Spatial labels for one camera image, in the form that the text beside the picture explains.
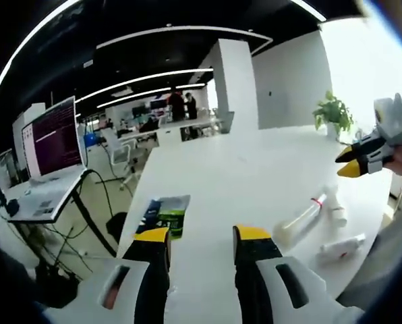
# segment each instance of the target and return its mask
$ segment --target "laptop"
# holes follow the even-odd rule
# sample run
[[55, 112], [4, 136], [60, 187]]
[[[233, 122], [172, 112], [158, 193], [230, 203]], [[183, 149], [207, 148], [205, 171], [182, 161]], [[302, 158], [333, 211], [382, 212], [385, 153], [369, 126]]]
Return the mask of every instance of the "laptop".
[[54, 223], [86, 167], [78, 140], [75, 97], [48, 108], [22, 129], [28, 186], [9, 221]]

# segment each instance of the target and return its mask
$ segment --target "white pillar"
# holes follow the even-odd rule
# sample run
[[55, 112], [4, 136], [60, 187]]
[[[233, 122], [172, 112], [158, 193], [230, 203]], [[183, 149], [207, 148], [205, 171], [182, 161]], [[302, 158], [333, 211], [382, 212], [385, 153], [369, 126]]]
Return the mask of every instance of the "white pillar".
[[234, 111], [231, 132], [258, 129], [258, 105], [249, 44], [241, 40], [219, 39], [212, 48], [219, 113]]

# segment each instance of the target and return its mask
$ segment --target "black ceiling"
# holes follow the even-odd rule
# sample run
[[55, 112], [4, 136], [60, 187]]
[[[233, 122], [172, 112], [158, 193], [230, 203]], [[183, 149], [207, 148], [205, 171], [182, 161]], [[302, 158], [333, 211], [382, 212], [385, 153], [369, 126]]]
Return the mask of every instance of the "black ceiling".
[[[63, 2], [0, 0], [0, 72], [24, 37]], [[306, 2], [327, 19], [358, 14], [353, 0]], [[270, 47], [317, 29], [317, 19], [289, 0], [82, 0], [48, 23], [12, 62], [0, 87], [0, 126], [10, 125], [33, 102], [50, 105], [51, 93], [57, 102], [140, 76], [197, 68], [220, 37], [244, 39], [251, 49], [264, 42], [234, 33], [182, 30], [139, 36], [96, 50], [111, 39], [167, 24], [253, 29], [273, 38]], [[83, 68], [91, 59], [93, 65]], [[187, 84], [191, 76], [131, 86], [140, 92]], [[115, 99], [112, 92], [82, 101], [79, 110], [97, 111], [97, 105]]]

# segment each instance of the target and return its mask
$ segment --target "ceiling light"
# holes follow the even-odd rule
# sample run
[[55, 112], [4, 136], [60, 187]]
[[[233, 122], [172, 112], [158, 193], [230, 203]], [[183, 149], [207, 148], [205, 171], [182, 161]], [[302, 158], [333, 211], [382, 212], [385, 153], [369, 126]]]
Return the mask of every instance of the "ceiling light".
[[184, 86], [176, 86], [176, 89], [196, 88], [198, 86], [205, 86], [205, 83], [186, 84]]
[[113, 86], [108, 86], [106, 88], [103, 88], [101, 90], [92, 92], [88, 95], [86, 95], [85, 97], [79, 98], [77, 100], [75, 100], [75, 103], [79, 103], [80, 101], [86, 100], [88, 98], [91, 98], [93, 96], [96, 96], [102, 92], [117, 88], [119, 86], [124, 86], [125, 84], [129, 84], [129, 83], [134, 83], [134, 82], [138, 82], [138, 81], [143, 81], [143, 80], [147, 80], [147, 79], [153, 79], [153, 78], [159, 78], [161, 76], [172, 76], [175, 74], [184, 74], [184, 73], [196, 73], [196, 72], [211, 72], [213, 71], [212, 68], [208, 68], [208, 69], [192, 69], [192, 70], [179, 70], [179, 71], [172, 71], [172, 72], [165, 72], [165, 73], [158, 73], [158, 74], [152, 74], [151, 76], [142, 76], [141, 78], [136, 78], [136, 79], [132, 79], [132, 80], [128, 80], [125, 82], [121, 82], [118, 84], [114, 84]]
[[65, 11], [67, 8], [73, 6], [77, 2], [80, 2], [81, 0], [67, 0], [65, 3], [62, 3], [59, 7], [54, 9], [47, 17], [45, 17], [39, 24], [36, 25], [35, 28], [32, 29], [32, 31], [26, 36], [26, 38], [21, 42], [20, 45], [18, 45], [17, 49], [15, 52], [13, 52], [11, 58], [9, 61], [6, 63], [6, 66], [3, 68], [3, 71], [0, 74], [0, 86], [5, 78], [6, 74], [9, 71], [9, 68], [11, 67], [13, 59], [18, 55], [18, 53], [22, 50], [22, 48], [28, 43], [28, 41], [46, 24], [48, 24], [52, 19], [57, 17], [59, 14], [61, 14], [63, 11]]
[[161, 91], [169, 91], [169, 90], [171, 90], [171, 87], [161, 88], [161, 89], [156, 89], [156, 90], [151, 90], [151, 91], [146, 91], [146, 92], [141, 92], [141, 93], [137, 93], [137, 94], [132, 94], [132, 95], [127, 96], [127, 97], [123, 97], [123, 98], [120, 98], [120, 99], [109, 101], [108, 103], [103, 103], [102, 105], [99, 105], [98, 108], [102, 108], [102, 107], [105, 107], [105, 106], [108, 106], [108, 105], [112, 105], [113, 103], [118, 103], [118, 102], [126, 100], [126, 99], [136, 98], [136, 97], [140, 97], [140, 96], [144, 96], [144, 95], [149, 95], [150, 93], [161, 92]]
[[316, 9], [314, 9], [313, 7], [308, 5], [303, 0], [291, 0], [291, 1], [294, 2], [296, 5], [299, 5], [300, 7], [305, 9], [309, 14], [313, 15], [320, 22], [325, 22], [326, 21], [326, 18], [321, 13], [319, 13], [319, 11], [317, 11]]

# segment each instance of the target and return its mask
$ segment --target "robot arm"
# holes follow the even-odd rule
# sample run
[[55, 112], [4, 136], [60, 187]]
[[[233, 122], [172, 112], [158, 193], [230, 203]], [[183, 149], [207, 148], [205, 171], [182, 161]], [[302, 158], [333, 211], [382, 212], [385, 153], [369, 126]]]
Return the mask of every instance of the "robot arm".
[[366, 173], [380, 171], [393, 161], [394, 147], [402, 145], [402, 98], [375, 101], [376, 127], [369, 135], [348, 146], [336, 158], [336, 163], [347, 162], [337, 174], [358, 178]]

